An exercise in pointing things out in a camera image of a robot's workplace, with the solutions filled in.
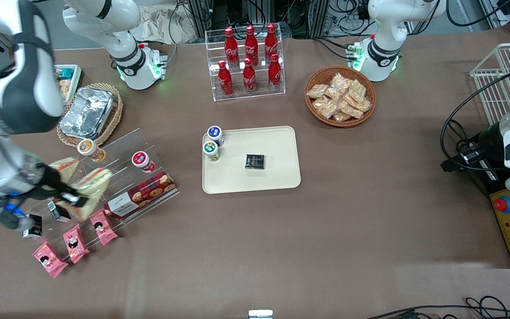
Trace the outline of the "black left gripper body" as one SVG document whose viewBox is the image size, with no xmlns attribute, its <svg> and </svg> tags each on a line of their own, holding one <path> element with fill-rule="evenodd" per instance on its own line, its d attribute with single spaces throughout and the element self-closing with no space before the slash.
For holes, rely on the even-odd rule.
<svg viewBox="0 0 510 319">
<path fill-rule="evenodd" d="M 504 167 L 503 137 L 499 123 L 488 127 L 476 135 L 479 162 L 488 162 L 490 167 Z"/>
</svg>

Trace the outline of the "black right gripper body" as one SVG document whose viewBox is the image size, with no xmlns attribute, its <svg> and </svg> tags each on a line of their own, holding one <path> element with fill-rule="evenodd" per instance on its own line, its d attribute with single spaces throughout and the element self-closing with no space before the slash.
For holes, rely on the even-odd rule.
<svg viewBox="0 0 510 319">
<path fill-rule="evenodd" d="M 68 185 L 62 182 L 60 173 L 44 163 L 35 165 L 35 172 L 40 172 L 34 188 L 27 192 L 27 198 L 44 200 L 51 197 L 61 197 L 63 193 L 68 192 Z"/>
</svg>

